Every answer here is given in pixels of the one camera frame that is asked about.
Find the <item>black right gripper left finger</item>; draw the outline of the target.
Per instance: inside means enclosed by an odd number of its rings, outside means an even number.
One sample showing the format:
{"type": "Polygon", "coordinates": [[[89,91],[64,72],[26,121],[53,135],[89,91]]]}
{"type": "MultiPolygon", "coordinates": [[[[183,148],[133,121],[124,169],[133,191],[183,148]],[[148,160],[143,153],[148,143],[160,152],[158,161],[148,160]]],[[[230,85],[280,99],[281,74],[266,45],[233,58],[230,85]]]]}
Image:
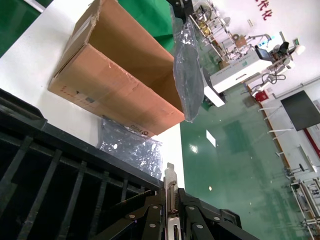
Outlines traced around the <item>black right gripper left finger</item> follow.
{"type": "Polygon", "coordinates": [[[121,203],[117,221],[92,237],[93,240],[164,240],[165,193],[147,191],[121,203]]]}

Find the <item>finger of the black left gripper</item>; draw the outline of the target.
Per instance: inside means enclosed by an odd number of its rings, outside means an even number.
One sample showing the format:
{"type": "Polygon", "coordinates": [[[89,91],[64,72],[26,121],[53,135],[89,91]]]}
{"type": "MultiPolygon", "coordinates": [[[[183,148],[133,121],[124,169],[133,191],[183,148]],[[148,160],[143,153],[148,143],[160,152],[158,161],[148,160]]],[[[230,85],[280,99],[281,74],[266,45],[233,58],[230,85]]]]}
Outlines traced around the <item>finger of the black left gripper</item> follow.
{"type": "Polygon", "coordinates": [[[183,18],[183,7],[180,0],[166,0],[172,7],[174,16],[176,18],[183,18]]]}
{"type": "Polygon", "coordinates": [[[182,6],[182,21],[183,23],[186,23],[189,16],[191,16],[194,13],[193,2],[192,0],[182,0],[181,6],[182,6]]]}

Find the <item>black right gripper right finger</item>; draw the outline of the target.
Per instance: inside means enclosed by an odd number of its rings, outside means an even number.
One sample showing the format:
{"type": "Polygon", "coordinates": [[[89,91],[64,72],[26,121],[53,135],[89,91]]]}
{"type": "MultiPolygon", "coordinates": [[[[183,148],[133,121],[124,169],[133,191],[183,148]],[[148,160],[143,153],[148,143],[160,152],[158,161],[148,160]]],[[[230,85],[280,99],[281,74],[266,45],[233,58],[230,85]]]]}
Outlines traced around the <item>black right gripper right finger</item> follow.
{"type": "Polygon", "coordinates": [[[242,228],[240,216],[228,209],[218,209],[178,189],[181,229],[184,240],[251,240],[242,228]]]}

